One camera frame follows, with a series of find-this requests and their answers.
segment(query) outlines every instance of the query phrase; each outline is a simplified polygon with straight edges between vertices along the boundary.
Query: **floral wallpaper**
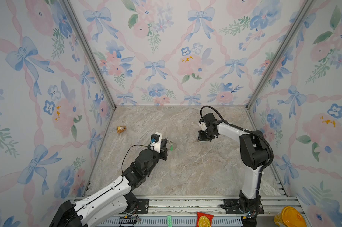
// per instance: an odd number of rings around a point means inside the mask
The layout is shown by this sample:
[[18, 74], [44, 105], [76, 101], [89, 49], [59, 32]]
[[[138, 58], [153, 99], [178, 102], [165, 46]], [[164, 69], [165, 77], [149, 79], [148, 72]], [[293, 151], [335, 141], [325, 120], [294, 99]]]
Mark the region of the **floral wallpaper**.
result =
[[342, 0], [315, 2], [250, 113], [311, 224], [341, 227]]
[[0, 226], [84, 193], [110, 114], [59, 2], [0, 1]]
[[304, 1], [70, 2], [116, 105], [245, 105]]

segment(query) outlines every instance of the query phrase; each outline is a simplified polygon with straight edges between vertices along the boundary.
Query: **green leaf pattern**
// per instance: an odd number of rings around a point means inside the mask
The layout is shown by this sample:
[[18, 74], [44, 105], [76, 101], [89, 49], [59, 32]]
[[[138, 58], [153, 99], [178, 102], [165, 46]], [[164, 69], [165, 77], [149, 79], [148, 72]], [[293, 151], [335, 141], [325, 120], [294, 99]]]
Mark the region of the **green leaf pattern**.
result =
[[10, 140], [8, 142], [8, 139], [12, 138], [12, 136], [10, 136], [11, 133], [9, 131], [9, 128], [0, 129], [0, 152], [4, 150], [5, 153], [9, 153], [10, 156], [13, 155], [13, 157], [16, 158], [16, 156], [19, 155], [19, 153], [14, 148], [14, 145], [18, 142], [14, 142], [14, 140]]

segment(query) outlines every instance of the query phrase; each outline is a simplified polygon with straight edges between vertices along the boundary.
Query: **wire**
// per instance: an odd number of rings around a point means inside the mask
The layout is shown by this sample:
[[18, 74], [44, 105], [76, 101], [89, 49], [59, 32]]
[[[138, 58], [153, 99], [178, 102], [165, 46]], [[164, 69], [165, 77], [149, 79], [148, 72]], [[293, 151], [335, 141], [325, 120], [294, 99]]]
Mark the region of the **wire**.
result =
[[212, 110], [214, 110], [218, 115], [219, 115], [219, 117], [220, 117], [220, 119], [223, 121], [223, 122], [226, 122], [226, 120], [224, 120], [224, 118], [221, 116], [221, 114], [214, 108], [214, 107], [211, 107], [211, 106], [203, 106], [203, 107], [201, 107], [201, 109], [200, 109], [200, 117], [201, 117], [201, 119], [204, 121], [204, 117], [203, 117], [203, 114], [202, 114], [202, 111], [203, 111], [203, 108], [210, 108], [210, 109], [212, 109]]
[[224, 204], [220, 205], [220, 208], [222, 208], [222, 209], [236, 209], [238, 207], [240, 207], [240, 204], [235, 205], [235, 206], [227, 206], [227, 205], [224, 205]]
[[[256, 211], [258, 211], [259, 209], [259, 188], [260, 188], [260, 185], [261, 185], [261, 180], [262, 180], [262, 172], [265, 168], [267, 168], [269, 165], [272, 164], [273, 162], [273, 158], [274, 158], [274, 154], [273, 154], [273, 150], [272, 150], [272, 147], [269, 145], [269, 143], [267, 142], [267, 140], [265, 140], [264, 136], [261, 136], [260, 134], [257, 134], [253, 131], [250, 131], [250, 130], [244, 130], [245, 132], [247, 133], [250, 133], [258, 138], [260, 138], [266, 145], [267, 145], [267, 148], [269, 149], [269, 152], [270, 152], [270, 157], [269, 157], [269, 161], [267, 162], [267, 164], [263, 165], [260, 170], [259, 170], [259, 175], [258, 175], [258, 183], [257, 183], [257, 188], [256, 188]], [[251, 217], [250, 219], [256, 219], [257, 216], [258, 216], [258, 213], [259, 212], [256, 212], [255, 213], [255, 216], [254, 217]]]
[[73, 213], [73, 215], [68, 219], [68, 221], [65, 223], [64, 227], [66, 227], [66, 225], [69, 223], [69, 221], [72, 219], [72, 217], [82, 209], [83, 207], [80, 207], [75, 213]]
[[136, 223], [137, 223], [137, 218], [138, 218], [138, 213], [137, 213], [137, 216], [136, 216], [135, 222], [133, 223], [132, 227], [134, 226], [134, 224], [136, 224]]
[[[123, 161], [122, 161], [122, 165], [120, 166], [120, 169], [122, 170], [122, 174], [123, 174], [123, 163], [124, 163], [124, 160], [126, 159], [126, 157], [127, 157], [127, 155], [128, 155], [128, 152], [129, 152], [129, 150], [131, 149], [131, 148], [133, 148], [134, 146], [142, 146], [142, 147], [147, 147], [147, 146], [145, 146], [145, 145], [139, 145], [139, 144], [137, 144], [137, 145], [133, 145], [133, 146], [131, 146], [129, 149], [128, 149], [128, 151], [127, 151], [127, 153], [126, 153], [126, 155], [124, 156], [124, 158], [123, 158]], [[122, 182], [123, 182], [123, 178], [124, 178], [124, 176], [122, 176], [122, 180], [120, 181], [120, 183], [119, 184], [117, 184], [116, 186], [114, 186], [114, 187], [112, 187], [112, 188], [110, 188], [110, 189], [108, 189], [107, 191], [105, 191], [104, 193], [102, 193], [100, 196], [98, 196], [98, 197], [96, 197], [95, 199], [93, 199], [92, 201], [90, 201], [90, 202], [88, 202], [87, 204], [85, 204], [84, 206], [82, 206], [81, 208], [83, 208], [83, 207], [85, 207], [85, 206], [87, 206], [87, 205], [89, 205], [91, 202], [94, 202], [97, 198], [99, 198], [99, 197], [101, 197], [102, 195], [104, 195], [105, 193], [107, 193], [107, 192], [109, 192], [110, 190], [112, 190], [112, 189], [114, 189], [115, 187], [117, 187], [118, 185], [120, 185]], [[64, 225], [64, 227], [66, 227], [66, 225], [69, 223], [69, 221], [72, 219], [72, 217], [78, 212], [78, 211], [80, 211], [81, 210], [81, 208], [79, 208], [75, 213], [73, 213], [73, 215], [69, 218], [69, 220], [65, 223], [65, 225]]]

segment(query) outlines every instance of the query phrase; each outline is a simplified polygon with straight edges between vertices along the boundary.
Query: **red snack bag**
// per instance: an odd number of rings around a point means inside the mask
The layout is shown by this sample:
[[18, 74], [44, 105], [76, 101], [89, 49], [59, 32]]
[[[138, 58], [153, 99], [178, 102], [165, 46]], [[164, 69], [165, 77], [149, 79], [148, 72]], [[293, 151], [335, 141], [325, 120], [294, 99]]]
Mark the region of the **red snack bag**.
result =
[[198, 212], [196, 227], [211, 227], [213, 218], [214, 218], [214, 215]]

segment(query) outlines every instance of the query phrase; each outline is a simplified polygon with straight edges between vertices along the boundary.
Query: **black cable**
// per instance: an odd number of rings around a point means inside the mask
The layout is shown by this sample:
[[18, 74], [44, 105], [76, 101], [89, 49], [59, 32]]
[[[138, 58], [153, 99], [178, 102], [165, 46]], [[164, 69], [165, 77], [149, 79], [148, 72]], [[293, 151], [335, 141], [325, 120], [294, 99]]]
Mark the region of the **black cable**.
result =
[[269, 157], [269, 161], [267, 162], [267, 164], [263, 165], [263, 166], [260, 168], [260, 170], [259, 170], [258, 182], [257, 182], [257, 188], [256, 188], [256, 208], [255, 208], [255, 216], [254, 216], [254, 217], [250, 217], [250, 216], [247, 217], [247, 216], [246, 216], [249, 220], [251, 220], [251, 219], [256, 219], [257, 216], [258, 216], [258, 210], [259, 210], [259, 189], [260, 189], [261, 180], [262, 180], [262, 172], [263, 172], [263, 170], [264, 170], [265, 168], [267, 168], [267, 167], [268, 167], [269, 165], [271, 165], [272, 162], [273, 162], [274, 155], [273, 155], [272, 147], [269, 145], [269, 143], [267, 142], [267, 140], [265, 140], [264, 136], [261, 136], [261, 135], [255, 133], [255, 132], [253, 132], [253, 131], [250, 131], [250, 130], [247, 130], [247, 129], [243, 129], [242, 127], [239, 127], [239, 126], [237, 126], [237, 125], [233, 125], [233, 124], [227, 122], [226, 120], [224, 120], [224, 118], [222, 117], [222, 115], [221, 115], [215, 108], [213, 108], [213, 107], [211, 107], [211, 106], [203, 106], [203, 107], [201, 107], [201, 109], [200, 109], [200, 116], [201, 116], [201, 119], [202, 119], [203, 121], [204, 121], [204, 118], [203, 118], [202, 110], [203, 110], [203, 108], [205, 108], [205, 107], [208, 107], [208, 108], [214, 110], [214, 111], [218, 114], [218, 116], [220, 117], [220, 119], [221, 119], [224, 123], [228, 124], [229, 126], [232, 126], [232, 127], [234, 127], [234, 128], [237, 128], [237, 129], [239, 129], [239, 130], [242, 130], [242, 131], [244, 131], [244, 132], [246, 132], [246, 133], [252, 134], [252, 135], [254, 135], [254, 136], [260, 138], [260, 139], [267, 145], [267, 148], [268, 148], [269, 153], [270, 153], [270, 157]]
[[[123, 161], [122, 161], [122, 165], [120, 166], [120, 169], [122, 170], [122, 174], [123, 174], [123, 163], [124, 163], [124, 160], [126, 159], [126, 157], [127, 157], [127, 155], [128, 155], [128, 152], [129, 152], [129, 150], [131, 149], [131, 148], [133, 148], [134, 146], [142, 146], [142, 147], [147, 147], [147, 146], [145, 146], [145, 145], [139, 145], [139, 144], [137, 144], [137, 145], [133, 145], [133, 146], [131, 146], [129, 149], [128, 149], [128, 151], [127, 151], [127, 153], [126, 153], [126, 155], [124, 156], [124, 158], [123, 158]], [[114, 187], [112, 187], [112, 188], [110, 188], [110, 189], [108, 189], [107, 191], [105, 191], [104, 193], [102, 193], [100, 196], [98, 196], [98, 197], [96, 197], [95, 199], [93, 199], [92, 201], [90, 201], [90, 202], [88, 202], [87, 204], [85, 204], [84, 206], [82, 206], [81, 208], [83, 208], [83, 207], [85, 207], [85, 206], [87, 206], [87, 205], [89, 205], [91, 202], [94, 202], [97, 198], [99, 198], [99, 197], [101, 197], [102, 195], [104, 195], [105, 193], [107, 193], [107, 192], [109, 192], [110, 190], [112, 190], [112, 189], [114, 189], [115, 187], [117, 187], [118, 185], [120, 185], [122, 182], [123, 182], [123, 178], [124, 178], [124, 176], [122, 176], [122, 180], [120, 181], [120, 183], [119, 184], [117, 184], [116, 186], [114, 186]], [[65, 223], [65, 225], [64, 225], [64, 227], [66, 227], [66, 225], [69, 223], [69, 221], [72, 219], [72, 217], [78, 212], [78, 211], [80, 211], [81, 210], [81, 208], [79, 208], [70, 218], [69, 218], [69, 220]]]
[[134, 226], [134, 224], [137, 223], [137, 218], [138, 218], [138, 213], [137, 213], [137, 216], [136, 216], [136, 221], [133, 223], [132, 227]]
[[258, 216], [258, 210], [259, 210], [259, 188], [260, 188], [260, 185], [261, 185], [261, 180], [262, 180], [262, 172], [265, 168], [267, 168], [269, 165], [272, 164], [273, 162], [273, 158], [274, 158], [274, 154], [273, 154], [273, 150], [272, 150], [272, 147], [269, 145], [269, 143], [267, 142], [267, 140], [265, 140], [264, 136], [261, 136], [253, 131], [250, 131], [250, 130], [247, 130], [245, 129], [244, 132], [247, 132], [247, 133], [250, 133], [258, 138], [260, 138], [266, 145], [267, 145], [267, 148], [269, 149], [269, 152], [270, 152], [270, 157], [269, 157], [269, 161], [267, 162], [267, 164], [263, 165], [260, 170], [259, 170], [259, 175], [258, 175], [258, 183], [257, 183], [257, 188], [256, 188], [256, 212], [255, 212], [255, 216], [252, 217], [252, 218], [249, 218], [249, 219], [256, 219], [257, 216]]
[[236, 209], [236, 208], [239, 208], [239, 207], [240, 207], [240, 204], [235, 205], [235, 206], [227, 206], [227, 205], [224, 205], [224, 204], [220, 205], [220, 208], [222, 208], [222, 209]]
[[224, 118], [221, 116], [221, 114], [220, 114], [214, 107], [211, 107], [211, 106], [203, 106], [203, 107], [201, 107], [201, 109], [200, 109], [200, 117], [201, 117], [201, 119], [202, 119], [203, 121], [204, 121], [204, 117], [203, 117], [202, 111], [203, 111], [203, 108], [205, 108], [205, 107], [214, 110], [214, 111], [219, 115], [220, 119], [221, 119], [223, 122], [226, 122], [226, 120], [224, 120]]
[[75, 213], [73, 213], [73, 215], [68, 219], [68, 221], [65, 223], [64, 227], [66, 227], [66, 225], [69, 223], [69, 221], [72, 219], [72, 217], [82, 209], [83, 207], [80, 207]]

